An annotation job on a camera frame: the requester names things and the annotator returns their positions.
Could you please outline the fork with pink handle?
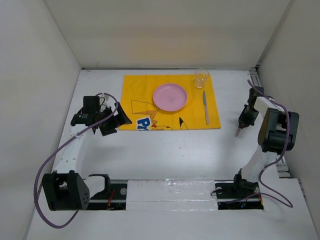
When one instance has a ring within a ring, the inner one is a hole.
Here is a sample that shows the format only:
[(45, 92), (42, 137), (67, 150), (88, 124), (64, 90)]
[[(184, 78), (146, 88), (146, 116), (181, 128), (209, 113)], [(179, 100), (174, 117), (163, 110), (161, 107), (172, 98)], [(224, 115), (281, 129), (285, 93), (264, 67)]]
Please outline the fork with pink handle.
[(241, 130), (242, 130), (242, 129), (241, 129), (240, 127), (236, 130), (236, 132), (235, 132), (235, 136), (236, 136), (236, 137), (239, 135), (239, 133), (240, 133)]

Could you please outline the knife with pink handle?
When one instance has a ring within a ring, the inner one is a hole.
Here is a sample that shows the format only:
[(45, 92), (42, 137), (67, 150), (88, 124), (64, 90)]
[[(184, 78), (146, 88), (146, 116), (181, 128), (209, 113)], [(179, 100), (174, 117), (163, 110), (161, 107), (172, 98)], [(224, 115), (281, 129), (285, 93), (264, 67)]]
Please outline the knife with pink handle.
[(206, 124), (210, 124), (210, 118), (209, 118), (209, 111), (208, 111), (208, 106), (207, 106), (207, 98), (206, 98), (206, 91), (204, 90), (202, 93), (202, 101), (203, 101), (203, 106), (204, 106), (204, 112), (205, 112), (205, 121)]

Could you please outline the yellow cartoon print cloth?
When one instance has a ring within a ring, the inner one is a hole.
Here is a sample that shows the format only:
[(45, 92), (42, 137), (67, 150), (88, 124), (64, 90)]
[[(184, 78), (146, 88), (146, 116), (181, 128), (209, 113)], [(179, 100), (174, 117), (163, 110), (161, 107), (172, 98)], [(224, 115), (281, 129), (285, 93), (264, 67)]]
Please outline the yellow cartoon print cloth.
[(202, 88), (193, 74), (125, 75), (121, 106), (131, 124), (123, 131), (220, 129), (220, 117), (208, 77)]

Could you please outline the pink round plate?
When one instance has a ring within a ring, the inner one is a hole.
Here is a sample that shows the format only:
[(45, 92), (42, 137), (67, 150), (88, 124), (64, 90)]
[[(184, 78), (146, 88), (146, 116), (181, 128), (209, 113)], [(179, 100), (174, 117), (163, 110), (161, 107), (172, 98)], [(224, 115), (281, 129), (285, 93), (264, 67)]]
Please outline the pink round plate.
[(166, 112), (175, 112), (186, 105), (188, 94), (178, 84), (165, 83), (154, 90), (152, 100), (159, 109)]

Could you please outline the clear drinking glass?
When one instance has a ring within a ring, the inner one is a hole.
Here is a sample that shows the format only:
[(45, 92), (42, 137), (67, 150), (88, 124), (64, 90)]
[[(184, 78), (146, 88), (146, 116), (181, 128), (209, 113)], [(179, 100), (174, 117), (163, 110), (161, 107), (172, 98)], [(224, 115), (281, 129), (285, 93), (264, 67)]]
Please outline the clear drinking glass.
[(199, 68), (194, 72), (194, 85), (195, 87), (202, 89), (205, 87), (210, 73), (207, 69)]

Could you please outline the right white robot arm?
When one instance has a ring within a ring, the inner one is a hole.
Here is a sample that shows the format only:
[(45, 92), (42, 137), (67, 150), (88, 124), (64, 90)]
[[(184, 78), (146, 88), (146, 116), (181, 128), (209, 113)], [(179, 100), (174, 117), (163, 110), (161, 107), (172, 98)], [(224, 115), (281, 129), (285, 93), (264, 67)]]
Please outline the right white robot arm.
[(240, 130), (253, 126), (261, 115), (263, 121), (258, 133), (258, 147), (249, 162), (234, 176), (231, 191), (237, 197), (247, 196), (256, 190), (265, 169), (280, 161), (284, 153), (295, 145), (300, 115), (264, 94), (264, 89), (252, 86), (247, 104), (238, 118)]

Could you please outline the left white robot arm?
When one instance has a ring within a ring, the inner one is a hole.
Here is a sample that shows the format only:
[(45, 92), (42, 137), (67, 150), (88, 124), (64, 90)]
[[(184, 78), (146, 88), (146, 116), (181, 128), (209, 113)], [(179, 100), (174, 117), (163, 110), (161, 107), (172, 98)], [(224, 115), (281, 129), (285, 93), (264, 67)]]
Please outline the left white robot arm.
[(116, 196), (110, 177), (106, 173), (81, 176), (86, 151), (96, 132), (103, 137), (114, 134), (122, 125), (131, 124), (121, 104), (107, 104), (110, 94), (99, 93), (83, 97), (82, 108), (70, 122), (70, 142), (63, 147), (62, 156), (52, 173), (42, 177), (42, 187), (51, 211), (82, 211), (98, 196), (109, 202)]

